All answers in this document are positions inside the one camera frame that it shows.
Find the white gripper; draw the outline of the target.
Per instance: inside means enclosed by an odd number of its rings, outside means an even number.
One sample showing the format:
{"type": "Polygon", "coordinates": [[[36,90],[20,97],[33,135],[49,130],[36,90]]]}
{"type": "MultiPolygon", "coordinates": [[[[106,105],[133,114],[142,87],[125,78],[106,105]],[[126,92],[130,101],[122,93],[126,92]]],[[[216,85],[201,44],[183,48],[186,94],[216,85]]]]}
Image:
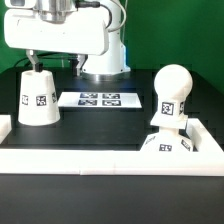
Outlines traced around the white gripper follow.
{"type": "Polygon", "coordinates": [[[109,48],[108,20],[99,2],[75,0],[4,0],[4,39],[24,49],[35,72],[43,70],[35,51],[75,53],[75,73],[81,74],[87,56],[109,48]]]}

